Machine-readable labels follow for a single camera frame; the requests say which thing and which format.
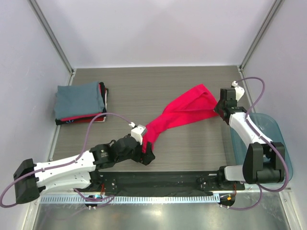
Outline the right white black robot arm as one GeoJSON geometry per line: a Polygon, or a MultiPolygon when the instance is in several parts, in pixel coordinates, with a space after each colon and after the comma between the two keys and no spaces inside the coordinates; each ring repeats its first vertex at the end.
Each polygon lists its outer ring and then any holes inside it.
{"type": "Polygon", "coordinates": [[[222,88],[220,99],[214,111],[237,132],[247,152],[242,165],[221,166],[216,183],[221,189],[228,189],[233,183],[271,184],[286,181],[285,146],[265,136],[250,119],[244,107],[237,101],[244,89],[222,88]]]}

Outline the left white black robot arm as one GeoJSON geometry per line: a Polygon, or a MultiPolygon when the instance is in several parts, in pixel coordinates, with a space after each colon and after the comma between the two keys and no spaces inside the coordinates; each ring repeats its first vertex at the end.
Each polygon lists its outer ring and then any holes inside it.
{"type": "Polygon", "coordinates": [[[152,144],[146,150],[131,135],[107,144],[99,144],[85,151],[80,158],[72,156],[57,161],[34,163],[24,160],[15,171],[15,201],[17,204],[32,202],[42,194],[78,189],[97,191],[102,179],[99,170],[113,167],[116,163],[133,160],[148,165],[155,159],[152,144]]]}

